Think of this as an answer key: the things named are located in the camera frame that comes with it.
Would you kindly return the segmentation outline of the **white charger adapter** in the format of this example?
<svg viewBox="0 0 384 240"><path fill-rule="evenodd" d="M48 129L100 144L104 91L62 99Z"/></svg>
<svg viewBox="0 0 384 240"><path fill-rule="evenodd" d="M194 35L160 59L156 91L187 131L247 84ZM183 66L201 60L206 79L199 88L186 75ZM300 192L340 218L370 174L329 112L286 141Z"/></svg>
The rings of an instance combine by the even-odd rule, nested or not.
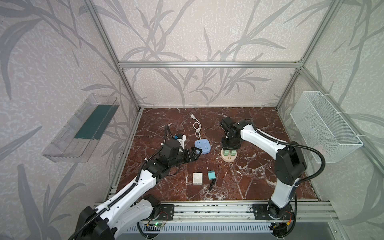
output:
<svg viewBox="0 0 384 240"><path fill-rule="evenodd" d="M193 185L202 185L202 184L203 184L203 174L193 173Z"/></svg>

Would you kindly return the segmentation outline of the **teal charger adapter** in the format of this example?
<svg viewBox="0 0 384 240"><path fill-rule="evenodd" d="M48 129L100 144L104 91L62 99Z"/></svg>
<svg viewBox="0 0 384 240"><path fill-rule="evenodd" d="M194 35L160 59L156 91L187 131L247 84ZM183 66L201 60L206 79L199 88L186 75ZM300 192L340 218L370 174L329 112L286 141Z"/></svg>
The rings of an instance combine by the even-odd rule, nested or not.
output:
<svg viewBox="0 0 384 240"><path fill-rule="evenodd" d="M215 171L208 171L208 178L210 181L216 179Z"/></svg>

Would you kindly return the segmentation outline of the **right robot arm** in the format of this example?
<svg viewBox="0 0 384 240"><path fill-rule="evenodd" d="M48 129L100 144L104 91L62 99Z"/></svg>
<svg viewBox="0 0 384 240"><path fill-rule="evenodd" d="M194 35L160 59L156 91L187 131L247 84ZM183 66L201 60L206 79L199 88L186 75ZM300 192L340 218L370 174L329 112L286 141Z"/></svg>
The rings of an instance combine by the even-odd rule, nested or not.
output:
<svg viewBox="0 0 384 240"><path fill-rule="evenodd" d="M251 119L236 123L230 117L226 117L220 121L220 126L225 131L225 136L222 137L224 153L239 150L245 141L263 150L275 160L277 183L267 207L271 219L279 220L289 210L290 202L299 185L316 178L325 169L326 159L320 151L299 145L297 142L288 143L279 140L258 129ZM303 150L314 153L321 160L320 168L305 178L302 178L307 169Z"/></svg>

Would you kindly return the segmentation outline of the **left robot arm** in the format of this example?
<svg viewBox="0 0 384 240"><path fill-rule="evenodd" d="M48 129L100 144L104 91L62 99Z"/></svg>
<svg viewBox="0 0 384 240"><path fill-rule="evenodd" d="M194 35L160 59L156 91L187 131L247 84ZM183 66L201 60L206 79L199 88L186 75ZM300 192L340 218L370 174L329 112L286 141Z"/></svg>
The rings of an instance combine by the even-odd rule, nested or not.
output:
<svg viewBox="0 0 384 240"><path fill-rule="evenodd" d="M172 168L195 162L202 149L184 147L186 136L172 135L165 126L160 148L141 164L137 176L113 197L95 209L86 207L79 215L71 240L116 240L133 224L154 219L161 202L144 194L169 176Z"/></svg>

